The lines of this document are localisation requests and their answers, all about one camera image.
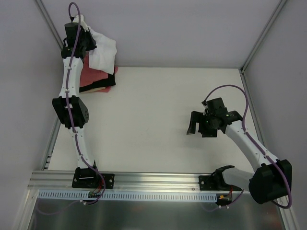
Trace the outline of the white t shirt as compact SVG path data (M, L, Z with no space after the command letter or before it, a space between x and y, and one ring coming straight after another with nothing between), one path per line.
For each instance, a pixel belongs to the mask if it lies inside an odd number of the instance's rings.
M108 74L114 74L115 56L117 53L116 41L95 32L91 27L89 27L89 31L96 41L96 48L88 53L89 67Z

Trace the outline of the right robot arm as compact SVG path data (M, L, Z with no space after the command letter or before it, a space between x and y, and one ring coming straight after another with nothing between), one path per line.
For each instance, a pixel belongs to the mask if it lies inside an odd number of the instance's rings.
M203 102L204 112L191 112L187 134L200 133L203 138L215 138L218 131L227 135L242 151L253 172L227 165L216 169L200 188L213 185L218 190L231 186L250 192L254 201L264 204L291 195L292 165L280 160L255 140L244 126L237 111L228 111L222 98Z

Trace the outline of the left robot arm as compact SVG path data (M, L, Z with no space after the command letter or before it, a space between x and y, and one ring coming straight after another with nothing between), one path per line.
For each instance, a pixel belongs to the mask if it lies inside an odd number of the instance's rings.
M95 48L89 32L76 22L65 24L66 38L61 51L64 73L62 87L57 98L52 99L53 108L60 122L69 130L76 155L75 181L82 180L88 187L96 187L100 176L93 156L85 140L85 125L89 112L80 98L80 78L86 51Z

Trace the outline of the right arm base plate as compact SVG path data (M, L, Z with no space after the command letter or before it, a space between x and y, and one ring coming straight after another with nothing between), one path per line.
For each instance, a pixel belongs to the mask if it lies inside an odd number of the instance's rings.
M199 179L199 187L201 191L230 191L233 189L234 191L241 191L242 189L226 184L222 177L218 175L200 175Z

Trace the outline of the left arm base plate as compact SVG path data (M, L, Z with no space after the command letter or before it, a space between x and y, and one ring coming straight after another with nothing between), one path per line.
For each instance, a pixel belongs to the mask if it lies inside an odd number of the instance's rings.
M88 188L88 189L95 189L98 187L105 188L105 189L113 189L115 175L112 173L102 173L102 176L105 180L93 171L90 168L81 169L80 167L76 168L73 181L72 181L72 188Z

